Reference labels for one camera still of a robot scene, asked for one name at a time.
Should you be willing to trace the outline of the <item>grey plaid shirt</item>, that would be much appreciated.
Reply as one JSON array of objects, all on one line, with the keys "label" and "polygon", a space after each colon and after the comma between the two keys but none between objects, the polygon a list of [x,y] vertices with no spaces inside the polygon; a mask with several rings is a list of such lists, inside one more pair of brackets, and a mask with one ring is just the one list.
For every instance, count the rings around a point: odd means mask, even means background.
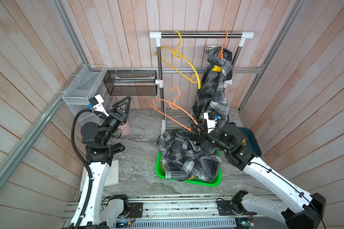
[{"label": "grey plaid shirt", "polygon": [[223,159],[208,142],[197,146],[188,131],[170,131],[160,135],[157,148],[167,180],[211,183],[217,177]]},{"label": "grey plaid shirt", "polygon": [[[224,59],[218,57],[221,46],[208,47],[208,66],[201,79],[201,88],[196,96],[191,115],[198,121],[203,120],[203,113],[215,112],[220,116],[216,129],[222,129],[229,120],[229,104],[225,95],[224,83],[232,79],[232,52],[224,48]],[[221,72],[213,72],[214,65],[222,67]]]}]

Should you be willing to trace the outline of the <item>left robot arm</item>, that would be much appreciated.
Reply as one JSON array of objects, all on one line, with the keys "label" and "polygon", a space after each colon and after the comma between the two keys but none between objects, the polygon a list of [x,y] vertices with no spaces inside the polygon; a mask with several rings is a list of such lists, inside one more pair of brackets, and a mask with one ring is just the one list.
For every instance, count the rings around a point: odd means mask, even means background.
[{"label": "left robot arm", "polygon": [[[132,214],[127,195],[115,195],[102,210],[101,199],[107,176],[115,154],[125,150],[121,143],[109,144],[109,140],[124,124],[129,116],[131,97],[126,96],[106,111],[102,97],[90,99],[86,109],[80,110],[74,118],[71,129],[73,150],[86,170],[85,183],[76,212],[68,226],[70,229],[109,229],[119,217]],[[82,143],[86,146],[86,155],[78,151],[75,144],[75,126],[83,113],[91,113],[103,120],[101,125],[87,122],[81,128]]]}]

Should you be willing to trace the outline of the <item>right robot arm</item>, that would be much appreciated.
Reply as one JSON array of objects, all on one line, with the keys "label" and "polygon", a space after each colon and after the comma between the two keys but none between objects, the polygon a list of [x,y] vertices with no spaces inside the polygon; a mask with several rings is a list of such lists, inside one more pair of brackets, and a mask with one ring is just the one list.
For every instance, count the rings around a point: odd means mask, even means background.
[{"label": "right robot arm", "polygon": [[279,198],[272,201],[241,190],[231,200],[217,201],[225,213],[237,216],[257,213],[281,222],[289,229],[316,229],[324,225],[325,197],[301,189],[268,166],[247,147],[244,133],[235,123],[225,124],[222,130],[196,124],[191,128],[200,142],[209,143],[223,152],[231,165],[254,177]]}]

